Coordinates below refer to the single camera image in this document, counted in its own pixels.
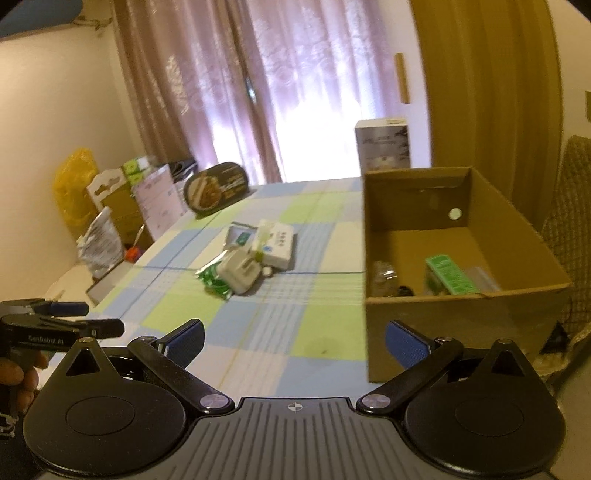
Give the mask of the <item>person's left hand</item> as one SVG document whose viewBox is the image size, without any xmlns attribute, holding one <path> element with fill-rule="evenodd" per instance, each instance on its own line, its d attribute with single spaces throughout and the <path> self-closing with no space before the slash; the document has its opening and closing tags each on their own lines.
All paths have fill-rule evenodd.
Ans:
<svg viewBox="0 0 591 480">
<path fill-rule="evenodd" d="M 19 413 L 25 414 L 34 400 L 39 383 L 37 370 L 43 370 L 47 367 L 48 360 L 41 351 L 36 352 L 34 365 L 27 372 L 24 372 L 21 367 L 11 360 L 1 359 L 1 384 L 16 388 L 15 405 Z"/>
</svg>

